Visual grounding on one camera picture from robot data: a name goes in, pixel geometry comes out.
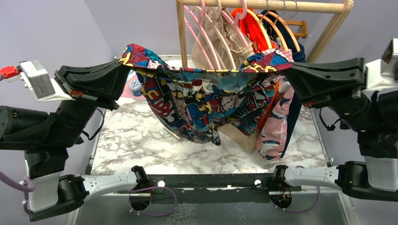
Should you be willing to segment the comic print shorts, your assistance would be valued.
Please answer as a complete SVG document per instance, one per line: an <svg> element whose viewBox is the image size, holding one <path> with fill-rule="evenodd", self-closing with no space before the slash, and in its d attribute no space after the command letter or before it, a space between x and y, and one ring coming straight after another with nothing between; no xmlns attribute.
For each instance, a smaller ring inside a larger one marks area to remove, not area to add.
<svg viewBox="0 0 398 225"><path fill-rule="evenodd" d="M130 44L119 62L131 67L160 122L194 143L221 143L218 128L232 124L251 135L265 122L291 50L267 49L238 69L173 67L149 49Z"/></svg>

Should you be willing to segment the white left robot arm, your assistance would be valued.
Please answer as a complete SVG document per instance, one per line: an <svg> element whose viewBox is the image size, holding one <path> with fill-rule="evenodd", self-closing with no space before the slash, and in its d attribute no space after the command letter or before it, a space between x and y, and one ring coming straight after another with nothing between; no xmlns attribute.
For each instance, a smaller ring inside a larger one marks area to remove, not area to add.
<svg viewBox="0 0 398 225"><path fill-rule="evenodd" d="M140 193L149 187L141 166L104 177L63 175L68 148L83 143L84 128L96 110L118 108L129 72L129 66L115 60L92 67L62 66L54 78L36 60L0 70L7 82L23 80L37 101L60 102L52 113L0 108L0 148L22 150L27 172L21 182L4 174L0 179L23 192L23 208L31 222L69 213L101 195Z"/></svg>

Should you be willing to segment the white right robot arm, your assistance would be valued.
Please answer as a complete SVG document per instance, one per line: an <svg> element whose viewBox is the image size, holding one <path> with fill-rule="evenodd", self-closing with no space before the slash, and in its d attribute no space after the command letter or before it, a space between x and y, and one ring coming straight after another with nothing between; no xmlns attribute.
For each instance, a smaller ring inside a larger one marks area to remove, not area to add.
<svg viewBox="0 0 398 225"><path fill-rule="evenodd" d="M275 168L270 186L278 191L302 185L329 187L347 196L376 201L398 199L398 93L395 60L366 63L354 58L332 63L292 62L282 70L305 107L334 111L341 129L357 134L364 162L329 168Z"/></svg>

